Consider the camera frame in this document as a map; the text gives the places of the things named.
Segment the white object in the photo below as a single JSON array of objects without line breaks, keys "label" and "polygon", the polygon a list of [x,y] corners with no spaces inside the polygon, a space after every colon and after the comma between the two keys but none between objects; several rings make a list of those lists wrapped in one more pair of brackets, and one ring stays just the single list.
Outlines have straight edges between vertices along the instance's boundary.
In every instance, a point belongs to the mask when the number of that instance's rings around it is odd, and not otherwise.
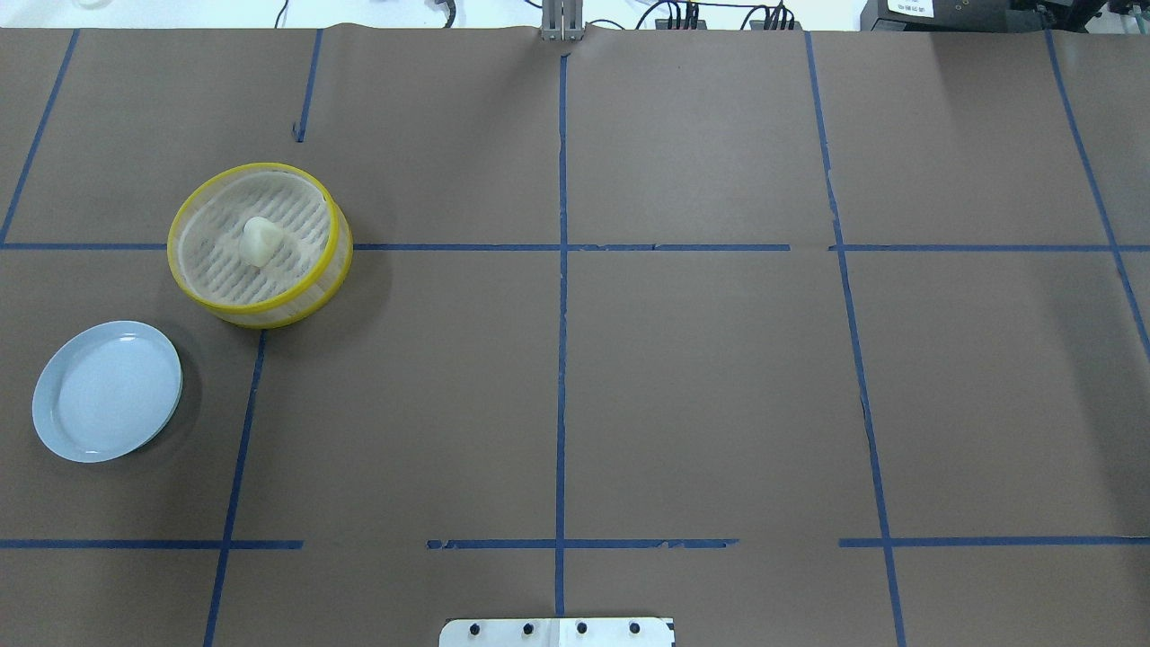
[{"label": "white object", "polygon": [[244,223],[239,236],[239,257],[253,267],[263,267],[283,242],[284,230],[267,217],[256,215]]},{"label": "white object", "polygon": [[32,423],[56,455],[99,463],[152,440],[183,390],[176,349],[139,321],[109,321],[56,352],[36,383]]},{"label": "white object", "polygon": [[934,17],[934,0],[887,0],[887,8],[907,16]]},{"label": "white object", "polygon": [[451,621],[439,647],[673,647],[670,618],[518,618]]}]

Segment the white label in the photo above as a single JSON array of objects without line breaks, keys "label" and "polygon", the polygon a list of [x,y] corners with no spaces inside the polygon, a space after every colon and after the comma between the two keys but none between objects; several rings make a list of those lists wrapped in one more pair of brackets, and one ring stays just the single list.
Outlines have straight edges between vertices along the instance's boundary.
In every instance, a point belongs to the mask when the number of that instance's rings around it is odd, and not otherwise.
[{"label": "white label", "polygon": [[887,8],[907,16],[934,17],[934,0],[887,0]]}]

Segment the yellow rim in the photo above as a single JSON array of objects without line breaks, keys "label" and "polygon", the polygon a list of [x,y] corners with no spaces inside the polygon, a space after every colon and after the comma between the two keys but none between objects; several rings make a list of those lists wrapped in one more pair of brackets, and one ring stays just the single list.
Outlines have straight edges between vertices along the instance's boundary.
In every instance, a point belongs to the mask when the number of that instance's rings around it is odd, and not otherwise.
[{"label": "yellow rim", "polygon": [[[351,245],[352,245],[352,239],[351,239],[351,236],[348,236],[347,237],[347,246],[350,247]],[[336,276],[336,282],[332,283],[331,287],[329,287],[327,292],[323,292],[323,295],[321,295],[319,299],[316,299],[315,302],[313,302],[312,305],[307,306],[306,309],[304,309],[302,311],[300,311],[298,314],[293,314],[293,315],[289,316],[288,318],[284,318],[283,321],[273,321],[271,323],[236,323],[236,325],[239,326],[240,329],[251,329],[253,331],[260,331],[260,330],[264,330],[264,329],[267,329],[267,330],[282,329],[282,328],[289,325],[289,323],[294,323],[294,322],[299,321],[300,318],[304,318],[305,316],[310,316],[312,314],[315,313],[315,310],[317,310],[321,307],[323,307],[324,305],[327,305],[327,302],[329,300],[331,300],[331,296],[336,295],[336,292],[339,291],[339,286],[344,284],[344,278],[347,277],[347,271],[351,268],[352,268],[352,253],[351,253],[351,249],[348,249],[347,251],[347,260],[344,261],[344,268],[339,270],[339,276]]]},{"label": "yellow rim", "polygon": [[[328,225],[328,244],[327,246],[323,247],[323,253],[320,254],[320,260],[316,261],[315,267],[313,267],[312,270],[308,271],[307,275],[304,276],[304,278],[301,278],[299,283],[296,283],[288,291],[281,294],[274,295],[267,300],[261,300],[247,305],[230,305],[230,303],[222,303],[207,300],[197,294],[194,291],[192,291],[192,288],[187,286],[187,283],[185,283],[184,279],[179,276],[178,263],[176,261],[176,254],[178,252],[178,249],[176,249],[176,231],[179,229],[179,223],[183,222],[187,208],[195,200],[195,198],[200,195],[200,193],[202,193],[205,190],[213,186],[217,182],[231,177],[237,172],[243,172],[245,170],[251,170],[256,168],[285,170],[288,172],[297,174],[307,179],[308,182],[310,182],[313,185],[315,185],[316,188],[320,190],[320,193],[323,195],[323,201],[327,202],[328,205],[328,214],[330,215]],[[255,163],[245,163],[244,165],[237,165],[236,168],[230,168],[221,172],[220,175],[216,175],[212,179],[208,179],[204,184],[200,184],[199,188],[192,191],[192,194],[189,195],[186,200],[184,200],[183,205],[181,205],[179,210],[176,211],[176,218],[171,221],[171,228],[168,230],[168,268],[171,270],[171,276],[176,279],[176,284],[179,285],[179,288],[183,290],[185,294],[187,294],[193,300],[195,300],[197,302],[199,302],[205,307],[208,307],[217,311],[223,311],[227,314],[259,314],[261,311],[267,311],[268,309],[279,307],[281,305],[284,305],[285,302],[304,293],[308,287],[314,285],[320,279],[320,276],[323,275],[323,271],[328,268],[328,264],[331,263],[331,259],[336,255],[336,247],[338,246],[339,241],[338,240],[339,213],[340,213],[339,207],[337,207],[336,201],[331,199],[331,193],[328,192],[328,188],[323,184],[321,184],[319,179],[312,177],[312,175],[306,170],[279,162],[255,162]]]}]

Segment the black device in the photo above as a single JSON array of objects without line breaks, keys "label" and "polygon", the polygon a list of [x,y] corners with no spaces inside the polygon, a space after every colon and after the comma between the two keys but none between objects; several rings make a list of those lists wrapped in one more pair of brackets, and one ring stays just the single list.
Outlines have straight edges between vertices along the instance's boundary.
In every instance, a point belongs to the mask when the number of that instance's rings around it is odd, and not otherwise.
[{"label": "black device", "polygon": [[861,31],[1086,31],[1106,0],[867,0]]}]

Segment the metal bracket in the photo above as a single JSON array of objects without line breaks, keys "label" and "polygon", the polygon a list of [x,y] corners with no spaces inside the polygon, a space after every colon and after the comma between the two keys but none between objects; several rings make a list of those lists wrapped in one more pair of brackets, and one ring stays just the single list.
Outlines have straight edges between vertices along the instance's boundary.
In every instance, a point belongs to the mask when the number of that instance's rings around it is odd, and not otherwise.
[{"label": "metal bracket", "polygon": [[674,647],[670,618],[451,621],[439,647]]},{"label": "metal bracket", "polygon": [[544,40],[583,40],[583,0],[540,0]]}]

